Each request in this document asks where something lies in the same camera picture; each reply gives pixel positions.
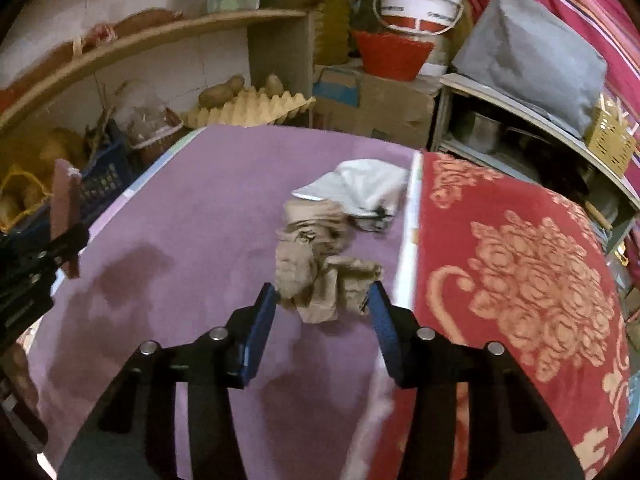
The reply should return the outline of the white crumpled paper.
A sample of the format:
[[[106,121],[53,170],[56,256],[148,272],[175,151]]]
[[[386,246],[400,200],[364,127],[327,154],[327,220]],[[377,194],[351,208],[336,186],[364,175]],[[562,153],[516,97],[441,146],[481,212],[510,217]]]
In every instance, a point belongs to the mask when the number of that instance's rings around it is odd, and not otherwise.
[[[384,233],[393,223],[409,170],[378,159],[341,162],[317,180],[296,188],[301,200],[330,200],[354,220],[360,230]]]

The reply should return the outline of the red striped hanging cloth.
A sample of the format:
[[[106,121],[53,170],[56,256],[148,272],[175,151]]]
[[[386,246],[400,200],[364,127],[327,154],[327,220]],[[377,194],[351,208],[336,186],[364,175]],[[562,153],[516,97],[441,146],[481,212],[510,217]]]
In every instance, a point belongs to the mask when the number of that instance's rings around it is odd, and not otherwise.
[[[479,18],[489,0],[468,0]],[[620,102],[627,131],[639,135],[639,32],[618,0],[536,0],[570,25],[608,63],[605,96]]]

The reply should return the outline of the brown paper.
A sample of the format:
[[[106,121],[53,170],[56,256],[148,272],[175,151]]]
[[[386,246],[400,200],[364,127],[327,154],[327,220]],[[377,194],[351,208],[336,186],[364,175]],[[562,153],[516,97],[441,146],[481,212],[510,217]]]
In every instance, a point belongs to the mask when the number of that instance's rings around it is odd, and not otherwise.
[[[384,270],[375,261],[346,256],[351,239],[348,215],[340,204],[288,200],[274,274],[281,306],[295,310],[306,324],[333,322],[341,312],[367,315],[369,287]]]

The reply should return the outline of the large yellow oil jug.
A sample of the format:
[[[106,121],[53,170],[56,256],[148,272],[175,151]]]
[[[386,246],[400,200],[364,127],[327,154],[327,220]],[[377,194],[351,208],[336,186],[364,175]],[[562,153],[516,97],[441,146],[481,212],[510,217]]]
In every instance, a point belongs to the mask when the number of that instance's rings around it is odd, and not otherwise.
[[[314,62],[340,65],[349,55],[349,0],[320,0],[314,10]]]

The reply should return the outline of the yellow egg tray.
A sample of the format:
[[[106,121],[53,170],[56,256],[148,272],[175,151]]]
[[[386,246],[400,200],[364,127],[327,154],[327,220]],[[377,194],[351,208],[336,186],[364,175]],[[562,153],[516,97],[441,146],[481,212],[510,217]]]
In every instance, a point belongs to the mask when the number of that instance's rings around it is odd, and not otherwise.
[[[242,90],[233,100],[221,107],[194,107],[180,115],[184,124],[192,129],[209,125],[227,125],[252,128],[283,125],[287,120],[304,114],[314,107],[316,99],[303,93],[288,91],[280,96],[267,96],[265,88]]]

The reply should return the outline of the cardboard box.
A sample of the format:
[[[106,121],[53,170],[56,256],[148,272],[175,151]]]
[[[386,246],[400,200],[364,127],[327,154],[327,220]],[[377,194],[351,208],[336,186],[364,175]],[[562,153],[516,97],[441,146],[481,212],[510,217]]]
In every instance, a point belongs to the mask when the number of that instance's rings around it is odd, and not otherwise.
[[[371,76],[358,65],[318,65],[312,124],[420,150],[430,138],[440,88],[434,77],[397,81]]]

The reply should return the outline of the grey low shelf table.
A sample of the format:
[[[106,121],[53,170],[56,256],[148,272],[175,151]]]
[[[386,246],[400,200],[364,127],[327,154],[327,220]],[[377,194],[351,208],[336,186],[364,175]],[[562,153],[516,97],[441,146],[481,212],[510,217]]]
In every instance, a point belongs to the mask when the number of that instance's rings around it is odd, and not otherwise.
[[[639,196],[584,141],[541,114],[495,89],[459,74],[440,77],[431,149],[539,184],[578,203],[596,230],[597,244],[613,255],[639,217]],[[499,142],[491,154],[462,144],[454,133],[467,114],[477,112],[500,122]]]

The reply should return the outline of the dark blue crate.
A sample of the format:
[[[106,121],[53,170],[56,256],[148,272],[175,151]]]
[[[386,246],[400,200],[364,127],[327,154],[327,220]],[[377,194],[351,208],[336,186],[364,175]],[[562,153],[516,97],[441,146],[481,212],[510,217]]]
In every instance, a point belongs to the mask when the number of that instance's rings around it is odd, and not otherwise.
[[[134,182],[124,140],[116,139],[99,151],[81,174],[80,218],[85,226],[91,226]]]

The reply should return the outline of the wooden wall shelf unit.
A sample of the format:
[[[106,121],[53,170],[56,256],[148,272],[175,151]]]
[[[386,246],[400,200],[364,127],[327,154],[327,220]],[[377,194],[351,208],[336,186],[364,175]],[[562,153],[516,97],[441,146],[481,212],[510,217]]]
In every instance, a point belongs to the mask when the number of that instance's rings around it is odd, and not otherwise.
[[[127,81],[176,112],[242,75],[309,93],[309,0],[209,13],[206,0],[29,0],[1,41],[1,166],[38,169],[58,131],[92,128]]]

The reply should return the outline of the white plastic bucket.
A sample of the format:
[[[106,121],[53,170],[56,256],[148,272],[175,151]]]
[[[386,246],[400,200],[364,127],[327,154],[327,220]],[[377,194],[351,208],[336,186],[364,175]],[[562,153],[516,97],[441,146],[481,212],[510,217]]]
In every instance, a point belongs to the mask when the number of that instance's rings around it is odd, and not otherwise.
[[[385,28],[398,34],[446,34],[462,18],[462,0],[373,0],[373,13]]]

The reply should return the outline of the yellow wooden utensil holder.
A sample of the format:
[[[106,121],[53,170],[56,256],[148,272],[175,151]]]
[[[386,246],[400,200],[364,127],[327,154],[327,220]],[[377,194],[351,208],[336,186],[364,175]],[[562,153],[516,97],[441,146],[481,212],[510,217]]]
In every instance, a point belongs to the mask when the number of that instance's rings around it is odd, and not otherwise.
[[[619,178],[626,174],[637,146],[636,129],[629,130],[627,116],[619,99],[601,93],[585,136],[588,150]]]

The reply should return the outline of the purple table cloth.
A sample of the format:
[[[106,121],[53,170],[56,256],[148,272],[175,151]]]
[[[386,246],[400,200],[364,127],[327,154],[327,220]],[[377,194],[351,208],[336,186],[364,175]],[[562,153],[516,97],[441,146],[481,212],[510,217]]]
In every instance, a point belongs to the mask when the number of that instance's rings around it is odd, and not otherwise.
[[[210,127],[139,183],[100,222],[29,350],[50,464],[139,344],[187,344],[252,304],[273,278],[291,193],[362,158],[406,168],[413,152],[329,131]],[[338,478],[377,357],[364,316],[306,325],[279,310],[256,377],[230,394],[248,476]]]

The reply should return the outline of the red gold patterned cloth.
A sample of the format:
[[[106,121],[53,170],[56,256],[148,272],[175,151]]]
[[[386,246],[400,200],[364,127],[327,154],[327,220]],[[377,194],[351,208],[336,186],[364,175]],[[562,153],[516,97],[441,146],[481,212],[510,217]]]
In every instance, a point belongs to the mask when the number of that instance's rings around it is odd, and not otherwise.
[[[634,479],[610,270],[562,195],[442,153],[413,170],[396,288],[368,293],[386,367],[371,479]]]

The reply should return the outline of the small steel pot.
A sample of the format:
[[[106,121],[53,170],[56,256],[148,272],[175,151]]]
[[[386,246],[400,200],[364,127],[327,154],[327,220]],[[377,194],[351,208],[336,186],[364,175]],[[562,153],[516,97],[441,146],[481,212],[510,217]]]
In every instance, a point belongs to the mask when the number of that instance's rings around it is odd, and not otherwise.
[[[467,114],[454,136],[468,148],[483,154],[493,153],[498,146],[500,122],[477,112]]]

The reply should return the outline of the red plastic basket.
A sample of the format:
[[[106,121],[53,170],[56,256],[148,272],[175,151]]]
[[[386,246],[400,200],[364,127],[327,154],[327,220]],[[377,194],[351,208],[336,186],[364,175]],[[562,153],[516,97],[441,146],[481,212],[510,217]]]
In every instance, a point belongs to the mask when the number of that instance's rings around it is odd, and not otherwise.
[[[413,81],[431,54],[434,44],[416,41],[391,32],[352,33],[366,74]]]

